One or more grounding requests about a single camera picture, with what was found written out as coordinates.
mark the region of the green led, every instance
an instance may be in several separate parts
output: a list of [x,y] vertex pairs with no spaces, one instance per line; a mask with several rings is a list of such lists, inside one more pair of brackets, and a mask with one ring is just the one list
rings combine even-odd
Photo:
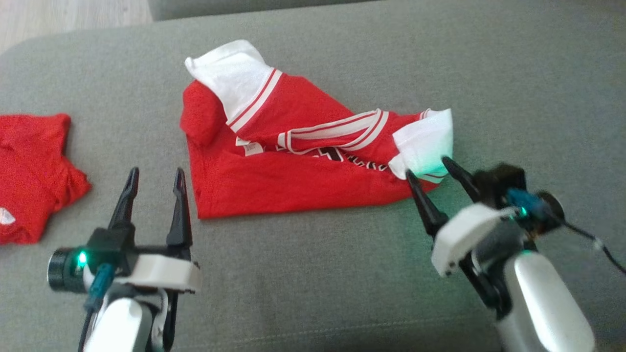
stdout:
[[87,264],[87,254],[85,252],[80,252],[80,254],[78,254],[78,265],[85,266],[85,264]]

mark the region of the gray cushion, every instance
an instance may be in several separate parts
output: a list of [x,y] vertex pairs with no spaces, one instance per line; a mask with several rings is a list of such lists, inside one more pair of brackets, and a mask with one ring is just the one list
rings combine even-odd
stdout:
[[[137,242],[163,243],[176,167],[189,174],[178,128],[192,80],[183,60],[239,38],[355,111],[451,107],[459,163],[521,165],[530,189],[558,195],[572,222],[626,261],[626,19],[602,6],[380,1],[76,32],[10,49],[0,58],[0,113],[70,114],[67,154],[94,187],[51,218],[41,243],[0,247],[1,349],[75,349],[85,297],[48,288],[48,258],[108,223],[134,165]],[[449,214],[470,203],[450,180],[432,197]],[[410,200],[192,227],[204,285],[180,299],[178,351],[498,349],[492,316],[466,279],[436,275]],[[624,277],[564,230],[538,246],[599,342],[624,343]]]
[[148,5],[152,19],[163,21],[210,14],[244,13],[361,1],[367,0],[148,0]]

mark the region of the white logo patch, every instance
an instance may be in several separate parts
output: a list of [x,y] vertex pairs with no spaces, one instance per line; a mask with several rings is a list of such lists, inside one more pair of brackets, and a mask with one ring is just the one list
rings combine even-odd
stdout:
[[0,208],[0,225],[11,225],[15,222],[15,218],[5,208]]

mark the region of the clothing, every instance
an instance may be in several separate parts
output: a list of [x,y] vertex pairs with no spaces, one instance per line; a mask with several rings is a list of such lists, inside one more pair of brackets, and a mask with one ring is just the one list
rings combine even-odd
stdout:
[[63,155],[71,119],[0,116],[0,244],[32,244],[48,217],[91,188]]
[[[447,149],[435,158],[451,155],[449,110],[356,115],[305,78],[266,65],[247,41],[185,64],[197,79],[183,93],[181,128],[200,218],[382,205],[410,197],[405,157],[422,160],[425,149],[400,154],[394,134],[407,126],[423,135],[428,131],[421,125],[441,127],[449,140],[440,143]],[[404,137],[409,141],[403,145],[412,145],[411,136]],[[442,165],[421,171],[425,190],[445,175]]]

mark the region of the blue connector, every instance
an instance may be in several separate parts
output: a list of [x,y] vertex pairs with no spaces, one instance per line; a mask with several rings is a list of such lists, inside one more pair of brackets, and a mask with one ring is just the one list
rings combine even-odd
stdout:
[[506,200],[519,207],[522,214],[528,212],[538,219],[545,219],[546,210],[549,209],[541,198],[522,189],[506,190]]
[[111,264],[100,264],[96,277],[89,287],[89,296],[84,307],[87,311],[98,311],[102,307],[106,292],[115,278],[115,268]]

